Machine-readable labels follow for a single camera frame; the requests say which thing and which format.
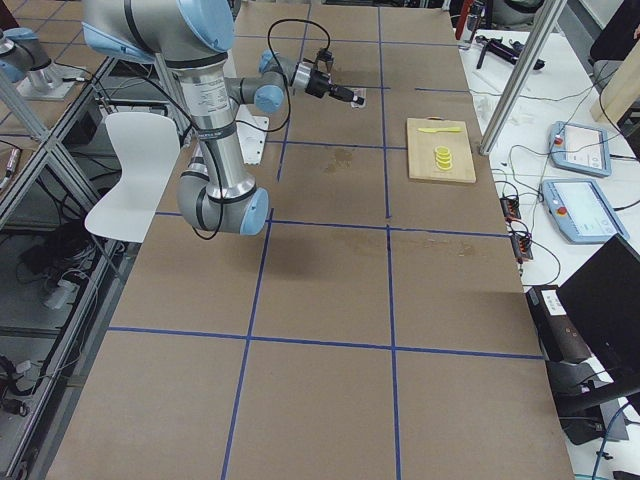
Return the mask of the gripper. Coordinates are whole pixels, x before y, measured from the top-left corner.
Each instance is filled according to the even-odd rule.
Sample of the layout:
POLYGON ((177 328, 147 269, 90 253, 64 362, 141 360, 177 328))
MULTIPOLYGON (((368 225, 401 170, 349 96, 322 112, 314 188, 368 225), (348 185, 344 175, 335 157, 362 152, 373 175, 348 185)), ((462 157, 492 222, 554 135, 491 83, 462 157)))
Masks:
POLYGON ((328 94, 334 99, 350 103, 355 96, 353 90, 340 85, 334 85, 331 79, 331 71, 334 64, 334 55, 328 48, 320 48, 315 59, 304 58, 303 64, 310 68, 310 79, 305 87, 305 92, 317 98, 328 94))

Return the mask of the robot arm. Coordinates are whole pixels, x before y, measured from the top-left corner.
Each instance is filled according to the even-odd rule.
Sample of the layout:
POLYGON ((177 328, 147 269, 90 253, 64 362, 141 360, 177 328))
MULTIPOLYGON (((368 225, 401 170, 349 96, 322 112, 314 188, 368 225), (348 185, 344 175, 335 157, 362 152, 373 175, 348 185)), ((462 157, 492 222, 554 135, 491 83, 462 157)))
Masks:
POLYGON ((161 57, 177 79, 184 115, 202 152, 181 174, 178 206, 197 230, 256 235, 267 219, 268 192, 244 164, 236 123, 240 106, 274 113, 291 88, 317 98, 364 102, 315 64, 291 61, 272 49, 263 53, 258 76, 225 76, 234 43, 226 1, 86 1, 83 8, 84 38, 91 48, 140 64, 161 57))

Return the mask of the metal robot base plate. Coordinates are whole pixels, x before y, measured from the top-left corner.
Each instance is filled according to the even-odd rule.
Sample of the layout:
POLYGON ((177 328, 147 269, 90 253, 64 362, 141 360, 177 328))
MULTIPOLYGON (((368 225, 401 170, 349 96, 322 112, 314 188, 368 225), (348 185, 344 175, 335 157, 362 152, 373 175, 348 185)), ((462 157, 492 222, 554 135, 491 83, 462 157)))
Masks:
POLYGON ((241 105, 236 114, 236 126, 244 163, 259 165, 266 143, 269 118, 254 115, 246 105, 241 105))

